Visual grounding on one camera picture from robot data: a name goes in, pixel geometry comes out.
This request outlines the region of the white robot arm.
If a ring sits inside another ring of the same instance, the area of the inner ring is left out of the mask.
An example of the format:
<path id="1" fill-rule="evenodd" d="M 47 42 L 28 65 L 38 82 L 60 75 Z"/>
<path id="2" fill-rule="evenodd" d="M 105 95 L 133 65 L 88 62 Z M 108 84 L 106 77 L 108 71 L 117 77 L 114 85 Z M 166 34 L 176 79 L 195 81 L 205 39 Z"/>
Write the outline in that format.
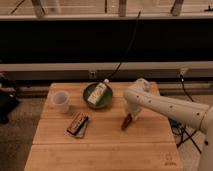
<path id="1" fill-rule="evenodd" d="M 143 78 L 131 84 L 123 97 L 133 117 L 144 107 L 202 132 L 205 139 L 197 171 L 213 171 L 213 106 L 154 95 Z"/>

